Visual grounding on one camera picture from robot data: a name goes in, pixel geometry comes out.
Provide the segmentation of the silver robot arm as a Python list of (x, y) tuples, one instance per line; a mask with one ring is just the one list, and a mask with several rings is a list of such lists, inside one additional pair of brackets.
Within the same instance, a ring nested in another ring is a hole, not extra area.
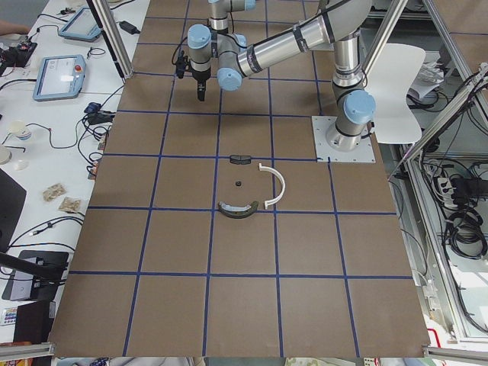
[(233, 92), (244, 78), (328, 44), (335, 57), (332, 88), (339, 115), (326, 131), (326, 142), (344, 153), (359, 146), (376, 111), (374, 97), (364, 89), (366, 74), (359, 56), (360, 26), (371, 10), (370, 1), (321, 1), (314, 16), (254, 44), (229, 31), (229, 16), (252, 10), (254, 1), (210, 1), (208, 5), (207, 23), (189, 28), (188, 51), (179, 51), (175, 61), (177, 77), (190, 72), (196, 81), (199, 101), (205, 99), (212, 59), (217, 60), (220, 88)]
[(232, 92), (240, 88), (246, 77), (239, 64), (252, 48), (241, 34), (229, 32), (232, 14), (250, 11), (254, 1), (209, 1), (207, 24), (195, 24), (188, 30), (190, 70), (197, 81), (197, 99), (205, 100), (207, 80), (211, 77), (211, 60), (216, 59), (217, 82), (221, 89)]

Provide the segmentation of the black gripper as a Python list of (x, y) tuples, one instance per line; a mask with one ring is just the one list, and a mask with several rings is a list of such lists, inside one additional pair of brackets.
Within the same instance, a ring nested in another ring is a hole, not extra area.
[(193, 78), (197, 81), (197, 99), (199, 101), (205, 101), (206, 98), (206, 83), (209, 79), (209, 70), (205, 71), (193, 71)]

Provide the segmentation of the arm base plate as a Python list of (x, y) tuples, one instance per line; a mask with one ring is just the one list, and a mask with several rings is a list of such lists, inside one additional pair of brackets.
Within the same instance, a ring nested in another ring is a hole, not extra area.
[(336, 117), (312, 116), (317, 162), (375, 163), (375, 155), (365, 127), (358, 136), (343, 136), (336, 129)]

